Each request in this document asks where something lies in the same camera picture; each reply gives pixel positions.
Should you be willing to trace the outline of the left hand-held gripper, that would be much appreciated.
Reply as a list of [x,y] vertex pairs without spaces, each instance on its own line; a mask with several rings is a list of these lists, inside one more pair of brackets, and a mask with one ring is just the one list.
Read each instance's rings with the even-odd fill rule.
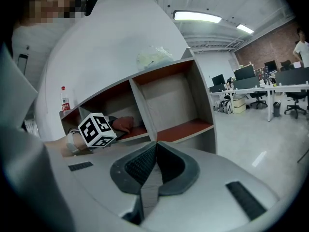
[[90,113],[78,126],[78,130],[88,148],[104,148],[114,144],[126,133],[112,127],[116,117],[103,113]]

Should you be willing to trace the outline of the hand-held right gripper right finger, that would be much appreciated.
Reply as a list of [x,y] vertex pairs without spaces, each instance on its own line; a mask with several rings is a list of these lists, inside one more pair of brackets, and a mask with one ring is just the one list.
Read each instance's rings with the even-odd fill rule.
[[229,232],[244,229],[279,198],[234,162],[201,150],[167,143],[192,157],[200,172],[183,194],[159,197],[144,221],[152,232]]

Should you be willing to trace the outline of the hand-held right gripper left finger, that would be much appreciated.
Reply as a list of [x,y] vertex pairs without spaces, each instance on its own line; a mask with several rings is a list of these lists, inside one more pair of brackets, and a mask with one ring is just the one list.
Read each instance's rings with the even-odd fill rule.
[[50,168],[65,202],[67,232],[145,232],[140,189],[152,168],[156,143],[114,145],[64,158],[48,149]]

